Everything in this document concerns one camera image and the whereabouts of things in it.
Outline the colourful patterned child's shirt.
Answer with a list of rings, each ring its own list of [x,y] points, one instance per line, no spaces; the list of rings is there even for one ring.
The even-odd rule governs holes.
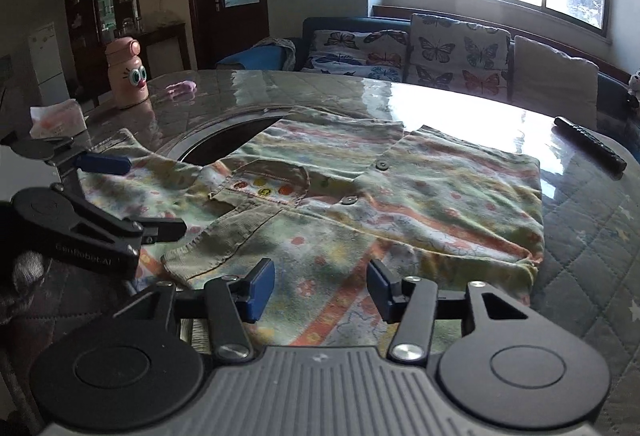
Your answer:
[[[257,345],[386,345],[370,260],[527,302],[544,256],[538,161],[426,126],[299,109],[206,165],[157,155],[127,130],[102,150],[132,168],[81,174],[91,203],[186,223],[181,240],[143,250],[134,289],[167,278],[196,290],[273,261],[276,286],[248,329]]]

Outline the pink cartoon face bottle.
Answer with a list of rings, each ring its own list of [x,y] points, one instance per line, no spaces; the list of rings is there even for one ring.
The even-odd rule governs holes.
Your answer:
[[[130,37],[117,38],[106,45],[108,81],[118,109],[134,107],[149,98],[148,76],[140,52],[140,43]]]

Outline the black round induction cooktop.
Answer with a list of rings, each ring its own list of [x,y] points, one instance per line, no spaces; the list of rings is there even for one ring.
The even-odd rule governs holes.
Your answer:
[[[178,152],[177,159],[201,167],[212,164],[231,155],[282,118],[283,115],[274,115],[260,119],[245,118],[229,125],[212,125],[205,130],[202,139],[188,141],[186,147]]]

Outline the white refrigerator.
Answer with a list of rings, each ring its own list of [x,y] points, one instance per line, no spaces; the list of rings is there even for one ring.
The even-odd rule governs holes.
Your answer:
[[[67,100],[70,93],[64,77],[54,23],[33,32],[28,38],[28,47],[43,106]]]

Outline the dark wooden display cabinet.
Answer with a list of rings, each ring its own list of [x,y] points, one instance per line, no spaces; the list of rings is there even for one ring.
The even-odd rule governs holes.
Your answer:
[[[106,45],[134,34],[140,22],[138,0],[64,0],[76,78],[73,97],[95,102],[111,89]]]

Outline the blue grey cloth pile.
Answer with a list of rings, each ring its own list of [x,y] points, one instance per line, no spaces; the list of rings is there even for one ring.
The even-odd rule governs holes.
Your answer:
[[[290,39],[265,38],[242,52],[220,59],[217,69],[292,71],[296,64],[296,44]]]

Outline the black remote control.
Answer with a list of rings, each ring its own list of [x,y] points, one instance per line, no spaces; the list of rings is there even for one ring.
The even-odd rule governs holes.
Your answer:
[[[598,137],[589,133],[584,127],[570,122],[564,117],[555,117],[554,126],[558,132],[584,151],[590,158],[604,167],[613,175],[621,175],[627,167],[627,162],[617,153],[600,141]]]

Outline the flat butterfly print cushion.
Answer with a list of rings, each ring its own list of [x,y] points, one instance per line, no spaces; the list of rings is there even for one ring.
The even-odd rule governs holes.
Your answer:
[[[401,82],[408,46],[409,34],[401,30],[316,30],[302,70]]]

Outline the upright butterfly print cushion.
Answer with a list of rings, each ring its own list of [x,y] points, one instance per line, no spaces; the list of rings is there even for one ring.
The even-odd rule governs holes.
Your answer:
[[[509,31],[414,14],[409,38],[408,83],[498,102],[508,100],[512,41]]]

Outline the plain beige cushion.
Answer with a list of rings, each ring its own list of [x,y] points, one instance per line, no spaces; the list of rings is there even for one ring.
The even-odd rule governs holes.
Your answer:
[[[596,64],[521,36],[514,39],[513,55],[514,106],[597,129]]]

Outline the dark blue sofa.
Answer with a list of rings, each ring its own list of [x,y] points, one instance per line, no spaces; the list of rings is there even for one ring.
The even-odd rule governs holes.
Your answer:
[[[536,34],[524,30],[509,28],[507,26],[493,24],[480,20],[480,25],[489,28],[503,28],[511,33],[512,37],[522,36],[533,39],[544,45],[552,46],[574,57],[582,57],[591,60],[599,67],[598,74],[598,100],[597,100],[597,125],[598,131],[604,135],[619,141],[620,144],[632,150],[631,145],[639,143],[639,103],[626,84],[629,74],[608,65],[602,60],[586,54],[585,52],[570,48],[564,43],[554,42],[550,39],[536,36]],[[295,69],[300,70],[305,66],[310,52],[311,41],[317,30],[340,30],[347,32],[377,32],[384,29],[396,29],[409,32],[410,20],[389,17],[308,17],[303,21],[303,32],[300,38],[294,38],[296,46]]]

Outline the black white plush toy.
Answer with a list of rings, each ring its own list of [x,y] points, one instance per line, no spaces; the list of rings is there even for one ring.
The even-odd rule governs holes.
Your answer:
[[[628,80],[627,103],[633,111],[638,111],[640,107],[640,71],[630,75]]]

